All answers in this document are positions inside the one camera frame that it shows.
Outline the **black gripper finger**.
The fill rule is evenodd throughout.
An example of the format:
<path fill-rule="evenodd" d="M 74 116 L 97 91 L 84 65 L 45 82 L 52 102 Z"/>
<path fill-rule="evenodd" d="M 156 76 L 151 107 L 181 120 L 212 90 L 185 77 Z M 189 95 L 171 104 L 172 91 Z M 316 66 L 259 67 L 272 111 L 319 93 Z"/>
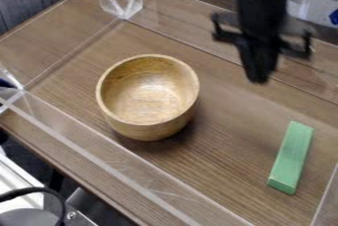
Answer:
<path fill-rule="evenodd" d="M 280 49 L 276 45 L 264 45 L 263 47 L 263 71 L 264 79 L 276 71 Z"/>
<path fill-rule="evenodd" d="M 267 82 L 267 74 L 264 65 L 260 61 L 260 49 L 253 42 L 245 38 L 239 38 L 235 43 L 240 60 L 245 72 L 245 76 L 252 83 L 264 84 Z"/>

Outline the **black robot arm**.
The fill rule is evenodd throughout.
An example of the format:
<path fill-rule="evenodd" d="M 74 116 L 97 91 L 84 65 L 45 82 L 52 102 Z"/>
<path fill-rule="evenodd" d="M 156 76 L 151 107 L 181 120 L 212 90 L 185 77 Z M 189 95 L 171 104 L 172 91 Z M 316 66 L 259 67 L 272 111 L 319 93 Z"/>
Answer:
<path fill-rule="evenodd" d="M 285 0 L 236 0 L 236 9 L 240 32 L 221 29 L 231 16 L 215 12 L 212 38 L 236 46 L 247 79 L 265 84 L 276 71 L 280 54 L 309 59 L 312 30 L 289 18 Z"/>

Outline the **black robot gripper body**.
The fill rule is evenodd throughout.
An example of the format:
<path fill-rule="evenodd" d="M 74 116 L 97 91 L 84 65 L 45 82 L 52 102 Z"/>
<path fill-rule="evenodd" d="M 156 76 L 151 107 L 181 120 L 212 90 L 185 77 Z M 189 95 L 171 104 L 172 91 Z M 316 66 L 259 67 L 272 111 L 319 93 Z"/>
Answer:
<path fill-rule="evenodd" d="M 277 23 L 255 19 L 241 21 L 235 13 L 213 12 L 211 22 L 215 40 L 232 44 L 236 44 L 243 37 L 247 37 L 251 42 L 269 41 L 276 44 L 279 53 L 299 59 L 309 59 L 315 29 L 304 21 L 291 16 L 283 16 Z"/>

